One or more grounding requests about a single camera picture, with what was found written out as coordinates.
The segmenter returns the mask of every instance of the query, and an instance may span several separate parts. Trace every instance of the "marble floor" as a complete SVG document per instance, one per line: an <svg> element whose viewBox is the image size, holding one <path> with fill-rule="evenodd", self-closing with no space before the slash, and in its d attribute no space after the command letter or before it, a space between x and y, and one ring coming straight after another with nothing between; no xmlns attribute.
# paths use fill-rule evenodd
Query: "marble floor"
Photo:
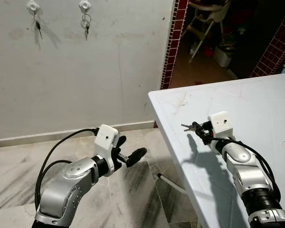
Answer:
<svg viewBox="0 0 285 228"><path fill-rule="evenodd" d="M161 172L182 185L158 129L122 132L121 147L130 155L140 147L147 154L135 166L122 167L109 178L102 177L83 197L73 228L195 228L197 216L187 195L158 179ZM76 161L94 154L94 136L65 141L49 162ZM57 141L0 147L0 228L31 227L34 215L34 188L41 164ZM52 167L42 189L63 164Z"/></svg>

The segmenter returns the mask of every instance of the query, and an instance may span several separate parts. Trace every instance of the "table surface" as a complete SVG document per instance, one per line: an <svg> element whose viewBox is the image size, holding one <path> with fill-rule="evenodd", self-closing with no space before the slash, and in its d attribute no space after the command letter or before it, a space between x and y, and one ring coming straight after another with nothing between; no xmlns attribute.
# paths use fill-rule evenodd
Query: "table surface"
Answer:
<svg viewBox="0 0 285 228"><path fill-rule="evenodd" d="M153 91L156 122L203 228L250 227L220 155L180 124L228 111L237 140L270 164L285 209L285 74Z"/></svg>

